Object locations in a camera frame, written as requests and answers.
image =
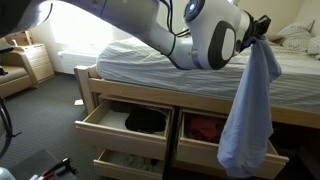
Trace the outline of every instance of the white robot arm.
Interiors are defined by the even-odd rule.
[[[46,0],[0,0],[0,37],[25,31],[49,15]],[[159,0],[62,0],[124,30],[166,55],[179,69],[221,69],[269,26],[227,0],[190,0],[184,21],[191,37],[178,38],[156,21]]]

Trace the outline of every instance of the mattress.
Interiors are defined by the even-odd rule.
[[[270,86],[273,106],[320,112],[320,61],[303,52],[271,46],[282,75]],[[232,100],[250,48],[221,70],[178,70],[135,38],[109,44],[97,58],[97,72],[111,81]]]

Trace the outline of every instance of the bed post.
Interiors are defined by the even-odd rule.
[[[76,66],[74,68],[74,73],[76,75],[76,79],[79,86],[79,91],[81,93],[82,100],[86,106],[88,114],[90,114],[95,108],[95,100],[94,96],[90,91],[89,87],[89,72],[88,70],[91,67],[88,66]]]

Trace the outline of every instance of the wooden bed frame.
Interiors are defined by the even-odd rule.
[[[74,71],[88,114],[99,104],[100,94],[222,114],[228,114],[232,107],[229,99],[103,80],[95,66],[77,66]],[[271,111],[273,122],[320,129],[320,112],[275,106]]]

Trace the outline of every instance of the light blue shirt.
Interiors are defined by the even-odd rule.
[[[269,85],[280,75],[265,37],[256,40],[220,139],[218,160],[228,176],[251,177],[264,161],[273,133]]]

